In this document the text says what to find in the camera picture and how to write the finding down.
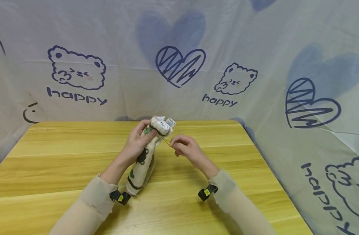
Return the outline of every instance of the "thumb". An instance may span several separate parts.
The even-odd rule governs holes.
[[[182,153],[184,153],[184,155],[186,155],[186,153],[187,153],[187,148],[188,147],[186,145],[179,143],[179,142],[177,142],[173,145],[173,149],[175,149],[175,151],[182,152]]]
[[[152,139],[155,137],[155,135],[157,134],[156,130],[152,130],[150,132],[148,132],[145,136],[143,136],[143,138],[141,139],[144,145],[147,145],[150,141],[152,141]]]

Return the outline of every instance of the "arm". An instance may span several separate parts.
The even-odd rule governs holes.
[[[217,186],[214,194],[217,205],[236,221],[244,235],[275,235],[273,228],[249,198],[242,193],[230,176],[207,158],[194,139],[179,135],[172,139],[170,146],[175,155],[186,156],[204,173],[209,183]]]
[[[120,154],[81,192],[75,203],[62,215],[49,235],[93,235],[112,212],[114,202],[109,194],[118,189],[118,182],[156,132],[140,137],[150,120],[141,121],[130,132]]]
[[[217,205],[225,213],[231,215],[244,235],[276,234],[264,215],[242,193],[226,171],[219,171],[216,176],[209,180],[209,183],[219,188],[214,194]]]

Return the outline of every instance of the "label tag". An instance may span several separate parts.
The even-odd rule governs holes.
[[[172,128],[173,126],[175,126],[175,121],[171,118],[168,118],[166,120],[166,123]]]

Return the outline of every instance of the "black wrist strap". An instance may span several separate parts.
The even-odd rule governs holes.
[[[202,188],[199,191],[198,196],[201,198],[201,200],[205,201],[209,198],[211,193],[216,193],[217,190],[218,188],[216,186],[209,184],[206,189]]]
[[[130,200],[131,198],[131,196],[128,193],[126,192],[120,193],[120,191],[118,190],[111,192],[109,196],[112,201],[117,201],[122,205],[126,205],[128,200]]]

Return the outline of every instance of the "string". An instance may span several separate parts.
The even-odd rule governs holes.
[[[166,139],[164,139],[164,138],[162,138],[162,140],[163,140],[167,145],[170,146],[170,141],[168,141],[168,140],[166,140]]]

